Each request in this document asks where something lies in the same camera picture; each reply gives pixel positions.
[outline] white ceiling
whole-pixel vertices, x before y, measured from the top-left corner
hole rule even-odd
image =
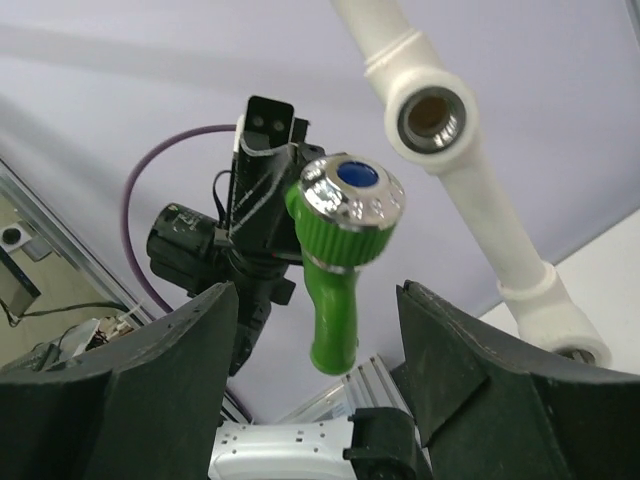
[[[437,181],[387,145],[361,59],[325,1],[24,0],[0,5],[0,157],[132,289],[117,208],[135,162],[187,128],[233,123],[252,94],[292,103],[309,140],[369,156],[409,199],[388,251],[361,278],[360,353],[402,360],[394,285],[418,280],[471,313],[493,274]],[[535,244],[557,261],[640,206],[640,54],[624,0],[405,0],[449,68],[476,90],[487,150]],[[232,136],[161,157],[133,198],[145,262],[158,211],[214,213]],[[301,281],[301,272],[290,278]],[[182,292],[153,279],[173,305]],[[300,282],[232,381],[272,420],[331,379],[308,361],[312,306]]]

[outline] black camera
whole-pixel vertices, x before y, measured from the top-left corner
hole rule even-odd
[[[271,303],[287,305],[295,288],[284,275],[289,265],[302,263],[302,254],[284,197],[305,165],[325,155],[305,143],[308,126],[294,116],[293,106],[251,97],[221,218],[170,204],[147,239],[151,271],[190,297],[215,283],[234,282],[238,330],[229,375],[251,355]]]

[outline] white plastic part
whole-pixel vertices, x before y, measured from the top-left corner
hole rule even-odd
[[[522,340],[545,350],[589,352],[608,366],[611,353],[573,304],[553,266],[544,263],[482,151],[473,92],[444,69],[429,39],[407,21],[396,0],[332,0],[365,58],[365,77],[385,105],[389,142],[400,156],[440,178],[498,277],[498,288]],[[417,93],[440,88],[457,97],[464,122],[435,153],[405,144],[399,123]]]
[[[240,115],[238,121],[236,122],[236,133],[233,137],[233,153],[238,153],[240,151],[240,137],[242,136],[242,131],[244,130],[244,113]]]
[[[355,480],[343,451],[351,447],[347,417],[308,425],[240,425],[216,432],[211,480]]]

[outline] blue button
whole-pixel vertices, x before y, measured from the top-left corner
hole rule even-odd
[[[352,187],[367,188],[378,183],[378,173],[362,162],[344,162],[337,173],[340,180]]]

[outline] green knob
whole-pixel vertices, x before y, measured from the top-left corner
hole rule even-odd
[[[321,372],[341,375],[356,359],[360,269],[387,246],[404,210],[404,191],[376,163],[340,154],[307,165],[286,202],[315,307],[311,360]]]

